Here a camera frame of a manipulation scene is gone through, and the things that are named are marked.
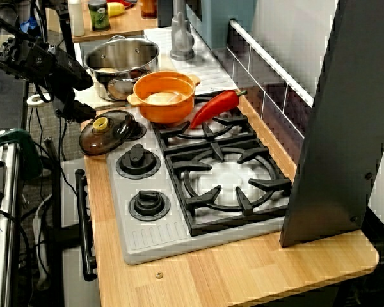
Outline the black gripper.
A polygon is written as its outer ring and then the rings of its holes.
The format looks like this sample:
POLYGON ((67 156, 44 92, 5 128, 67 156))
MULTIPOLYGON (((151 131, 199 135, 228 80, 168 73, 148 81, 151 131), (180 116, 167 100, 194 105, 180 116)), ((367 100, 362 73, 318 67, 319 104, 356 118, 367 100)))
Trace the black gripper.
POLYGON ((85 122, 86 120, 94 119, 96 110, 87 104, 83 104, 76 100, 76 94, 73 88, 60 84, 52 85, 54 93, 53 109, 54 114, 58 118, 62 118, 69 123, 85 122))

